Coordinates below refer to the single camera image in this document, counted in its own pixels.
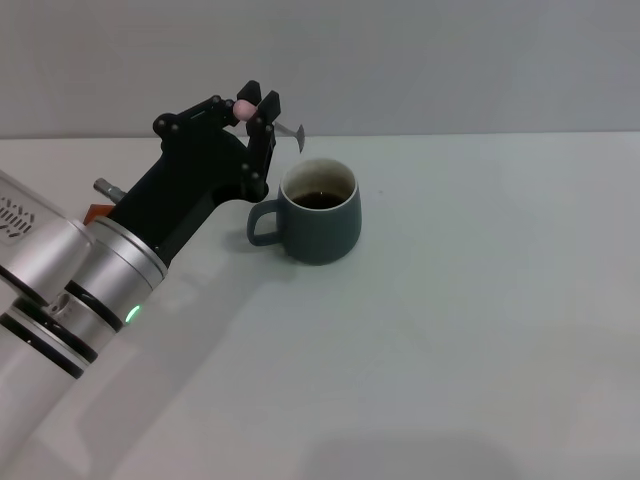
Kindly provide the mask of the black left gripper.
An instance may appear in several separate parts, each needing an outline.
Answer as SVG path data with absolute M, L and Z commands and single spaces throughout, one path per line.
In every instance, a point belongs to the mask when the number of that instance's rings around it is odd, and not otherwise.
M 240 101 L 241 117 L 235 104 Z M 153 122 L 157 136 L 178 133 L 194 122 L 221 128 L 246 124 L 249 143 L 226 130 L 192 131 L 161 143 L 162 155 L 108 214 L 165 264 L 188 243 L 212 212 L 225 202 L 262 201 L 275 148 L 274 122 L 280 96 L 262 97 L 260 83 L 248 81 L 236 99 L 213 95 L 183 112 L 164 113 Z

